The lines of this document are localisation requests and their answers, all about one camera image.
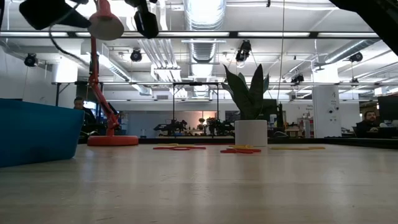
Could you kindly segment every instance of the white pillar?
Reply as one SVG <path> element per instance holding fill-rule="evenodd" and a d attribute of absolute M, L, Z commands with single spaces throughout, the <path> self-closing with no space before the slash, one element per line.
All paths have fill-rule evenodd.
<path fill-rule="evenodd" d="M 338 67 L 323 67 L 313 74 L 314 82 L 338 83 Z M 312 90 L 316 138 L 341 137 L 340 95 L 338 86 L 315 86 Z"/>
<path fill-rule="evenodd" d="M 315 137 L 341 137 L 338 86 L 315 86 L 312 93 Z"/>
<path fill-rule="evenodd" d="M 53 82 L 75 82 L 77 81 L 78 65 L 67 58 L 62 58 L 60 63 L 52 67 Z M 73 100 L 76 97 L 76 85 L 69 85 L 59 94 L 58 105 L 65 108 L 73 108 Z"/>

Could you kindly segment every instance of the table surface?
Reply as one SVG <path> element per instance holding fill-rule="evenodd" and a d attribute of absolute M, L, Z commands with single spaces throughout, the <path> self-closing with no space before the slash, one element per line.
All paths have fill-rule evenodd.
<path fill-rule="evenodd" d="M 398 222 L 398 151 L 316 146 L 326 149 L 81 145 L 69 161 L 0 169 L 0 223 Z"/>

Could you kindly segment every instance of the snake plant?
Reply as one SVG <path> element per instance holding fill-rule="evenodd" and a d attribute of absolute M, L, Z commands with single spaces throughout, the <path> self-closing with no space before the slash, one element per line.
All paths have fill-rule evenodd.
<path fill-rule="evenodd" d="M 262 65 L 258 66 L 251 80 L 250 88 L 242 73 L 235 75 L 224 65 L 228 84 L 222 83 L 236 106 L 241 110 L 241 118 L 246 120 L 258 119 L 262 111 L 263 95 L 268 90 L 269 74 L 264 79 Z"/>

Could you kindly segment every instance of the blue bin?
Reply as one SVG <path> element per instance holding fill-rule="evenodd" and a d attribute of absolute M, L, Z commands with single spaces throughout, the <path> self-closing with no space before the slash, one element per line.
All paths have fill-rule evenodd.
<path fill-rule="evenodd" d="M 84 112 L 0 99 L 0 167 L 71 159 Z"/>

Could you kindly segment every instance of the person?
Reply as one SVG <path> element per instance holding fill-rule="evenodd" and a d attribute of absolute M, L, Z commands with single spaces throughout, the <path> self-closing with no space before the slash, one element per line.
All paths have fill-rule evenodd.
<path fill-rule="evenodd" d="M 93 112 L 84 107 L 84 101 L 83 98 L 78 96 L 75 98 L 75 101 L 73 102 L 75 104 L 74 109 L 76 110 L 83 110 L 85 112 L 85 123 L 86 124 L 95 124 L 96 123 L 96 119 L 94 117 Z"/>
<path fill-rule="evenodd" d="M 356 124 L 356 134 L 358 137 L 366 137 L 369 132 L 377 133 L 379 125 L 376 123 L 376 113 L 367 111 L 364 114 L 364 120 Z"/>

